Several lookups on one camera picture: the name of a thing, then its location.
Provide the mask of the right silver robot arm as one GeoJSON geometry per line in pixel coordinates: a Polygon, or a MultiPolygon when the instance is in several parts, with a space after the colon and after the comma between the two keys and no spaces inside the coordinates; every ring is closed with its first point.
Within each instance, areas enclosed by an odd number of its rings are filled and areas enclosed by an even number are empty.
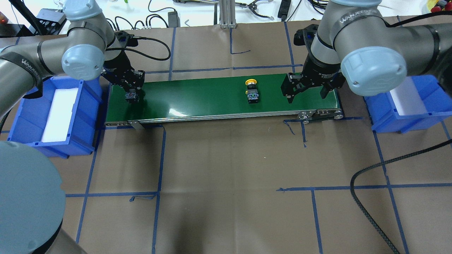
{"type": "Polygon", "coordinates": [[[450,10],[427,13],[389,24],[377,9],[379,0],[330,0],[320,23],[300,29],[294,44],[305,46],[300,74],[288,73],[281,93],[295,96],[320,87],[321,98],[347,82],[363,97],[397,88],[406,77],[432,75],[451,95],[451,23],[409,26],[450,10]]]}

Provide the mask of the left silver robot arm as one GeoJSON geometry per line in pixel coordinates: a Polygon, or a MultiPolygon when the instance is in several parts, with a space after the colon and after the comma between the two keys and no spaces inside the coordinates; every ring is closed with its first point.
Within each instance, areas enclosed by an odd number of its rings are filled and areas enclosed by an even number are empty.
{"type": "MultiPolygon", "coordinates": [[[[71,25],[66,37],[1,49],[1,116],[22,98],[43,95],[43,79],[67,74],[85,81],[105,77],[138,102],[145,72],[125,53],[130,35],[114,32],[95,0],[68,0],[63,12],[71,25]]],[[[1,142],[1,253],[45,254],[84,250],[62,230],[66,193],[54,164],[23,143],[1,142]]]]}

